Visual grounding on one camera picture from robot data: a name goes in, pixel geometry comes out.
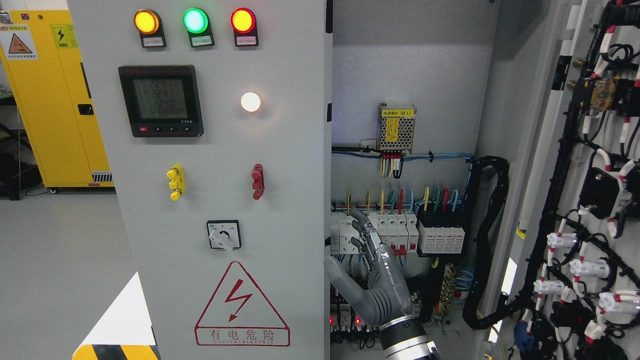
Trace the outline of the grey robotic left hand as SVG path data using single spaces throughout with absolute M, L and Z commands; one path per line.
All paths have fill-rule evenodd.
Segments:
M 358 237 L 351 239 L 365 258 L 368 289 L 363 289 L 332 256 L 324 258 L 327 277 L 343 298 L 366 323 L 380 330 L 400 322 L 420 328 L 410 292 L 393 251 L 380 237 L 377 228 L 364 212 L 352 207 L 352 227 Z

